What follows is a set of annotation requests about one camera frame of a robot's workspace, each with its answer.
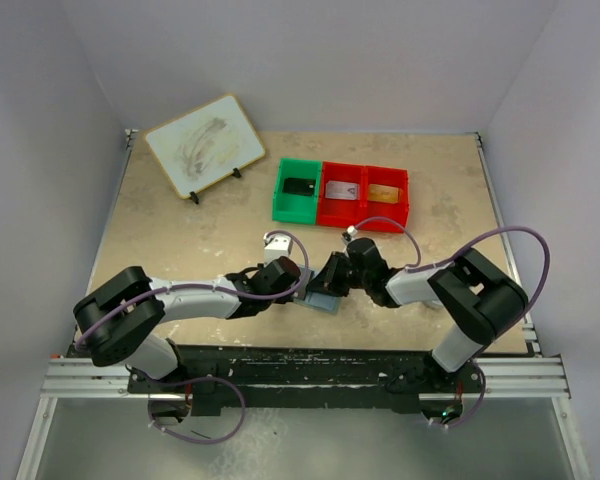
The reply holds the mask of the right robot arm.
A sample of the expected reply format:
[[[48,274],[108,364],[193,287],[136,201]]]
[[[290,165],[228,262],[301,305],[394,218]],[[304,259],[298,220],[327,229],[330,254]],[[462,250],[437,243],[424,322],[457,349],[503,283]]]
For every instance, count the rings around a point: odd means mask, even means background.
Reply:
[[[334,252],[307,284],[309,292],[346,297],[363,290],[380,307],[437,302],[454,325],[432,350],[426,383],[447,391],[460,368],[509,330],[528,305],[524,290],[479,251],[470,248],[448,265],[410,273],[393,268],[369,238],[351,241]]]

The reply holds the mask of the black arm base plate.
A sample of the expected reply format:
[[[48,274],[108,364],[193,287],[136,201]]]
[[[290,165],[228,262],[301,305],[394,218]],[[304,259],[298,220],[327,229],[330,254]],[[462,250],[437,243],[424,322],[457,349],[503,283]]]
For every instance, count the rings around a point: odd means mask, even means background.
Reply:
[[[484,376],[465,363],[443,371],[425,351],[181,346],[179,367],[160,380],[131,366],[128,387],[151,399],[184,397],[193,416],[224,408],[386,409],[422,411],[425,398],[458,412],[465,394],[481,394]]]

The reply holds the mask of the teal leather card holder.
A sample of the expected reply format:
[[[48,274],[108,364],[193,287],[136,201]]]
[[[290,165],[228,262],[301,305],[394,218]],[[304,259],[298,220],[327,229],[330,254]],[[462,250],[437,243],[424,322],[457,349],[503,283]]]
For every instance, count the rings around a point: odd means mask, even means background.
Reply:
[[[342,298],[325,293],[298,290],[293,294],[293,302],[305,308],[335,315],[341,305]]]

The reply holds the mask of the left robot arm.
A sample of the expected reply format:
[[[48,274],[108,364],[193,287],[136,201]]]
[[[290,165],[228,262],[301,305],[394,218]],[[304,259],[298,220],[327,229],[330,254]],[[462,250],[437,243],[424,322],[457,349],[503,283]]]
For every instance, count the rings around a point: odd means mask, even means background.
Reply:
[[[186,369],[176,347],[153,334],[161,323],[195,318],[253,317],[288,301],[306,282],[307,267],[281,256],[211,281],[171,282],[128,267],[80,300],[73,315],[75,349],[98,367],[127,364],[149,374],[164,392],[182,387]]]

